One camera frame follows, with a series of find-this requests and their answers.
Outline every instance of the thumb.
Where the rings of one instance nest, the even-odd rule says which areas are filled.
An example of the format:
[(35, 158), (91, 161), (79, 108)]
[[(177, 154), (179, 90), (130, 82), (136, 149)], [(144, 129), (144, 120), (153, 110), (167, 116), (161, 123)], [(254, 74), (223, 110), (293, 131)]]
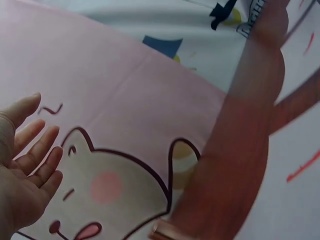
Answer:
[(16, 129), (37, 110), (40, 101), (41, 95), (36, 93), (0, 110), (0, 165), (7, 167), (11, 162)]

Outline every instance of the cartoon ear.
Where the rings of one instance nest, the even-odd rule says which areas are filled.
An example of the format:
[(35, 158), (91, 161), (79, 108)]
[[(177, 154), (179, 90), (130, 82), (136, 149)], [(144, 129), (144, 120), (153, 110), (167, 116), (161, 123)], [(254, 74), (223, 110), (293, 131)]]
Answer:
[(200, 158), (197, 148), (186, 139), (177, 139), (172, 145), (172, 188), (184, 190)]
[(69, 157), (90, 152), (94, 148), (88, 133), (81, 127), (72, 129), (63, 140), (61, 146), (63, 155)]

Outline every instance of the hand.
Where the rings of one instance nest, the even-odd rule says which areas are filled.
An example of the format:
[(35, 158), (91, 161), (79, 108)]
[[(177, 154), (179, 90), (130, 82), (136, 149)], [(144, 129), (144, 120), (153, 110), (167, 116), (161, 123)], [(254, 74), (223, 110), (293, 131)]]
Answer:
[(35, 120), (16, 133), (36, 111), (40, 100), (41, 95), (37, 93), (0, 110), (1, 239), (10, 239), (20, 228), (36, 222), (62, 181), (62, 173), (56, 171), (62, 157), (61, 147), (54, 147), (34, 172), (57, 138), (57, 126), (49, 127), (25, 155), (13, 160), (45, 127), (43, 120)]

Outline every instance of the cartoon nose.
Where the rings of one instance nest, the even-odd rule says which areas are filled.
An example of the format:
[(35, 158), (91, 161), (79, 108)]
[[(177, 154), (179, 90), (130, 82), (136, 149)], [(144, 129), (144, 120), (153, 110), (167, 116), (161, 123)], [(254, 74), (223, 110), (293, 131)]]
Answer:
[(58, 220), (51, 223), (50, 228), (49, 228), (49, 233), (51, 233), (51, 234), (59, 233), (60, 225), (61, 225), (60, 221), (58, 221)]

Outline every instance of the red line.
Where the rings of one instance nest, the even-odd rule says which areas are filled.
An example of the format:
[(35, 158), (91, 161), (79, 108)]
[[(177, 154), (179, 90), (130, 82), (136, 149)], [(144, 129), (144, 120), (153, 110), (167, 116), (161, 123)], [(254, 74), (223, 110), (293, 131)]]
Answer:
[(305, 0), (302, 0), (299, 4), (299, 9), (301, 8), (302, 4), (304, 3)]
[(306, 54), (308, 53), (308, 51), (309, 51), (309, 49), (310, 49), (310, 47), (311, 47), (311, 44), (312, 44), (312, 42), (314, 41), (314, 39), (315, 39), (315, 32), (313, 32), (313, 33), (311, 34), (309, 44), (308, 44), (306, 50), (304, 51), (303, 55), (306, 55)]
[(307, 161), (303, 166), (300, 166), (297, 171), (295, 171), (294, 173), (290, 174), (286, 178), (286, 182), (287, 183), (291, 182), (294, 178), (296, 178), (304, 170), (306, 170), (308, 167), (310, 167), (315, 161), (317, 161), (319, 157), (320, 157), (320, 149), (318, 150), (318, 152), (309, 161)]

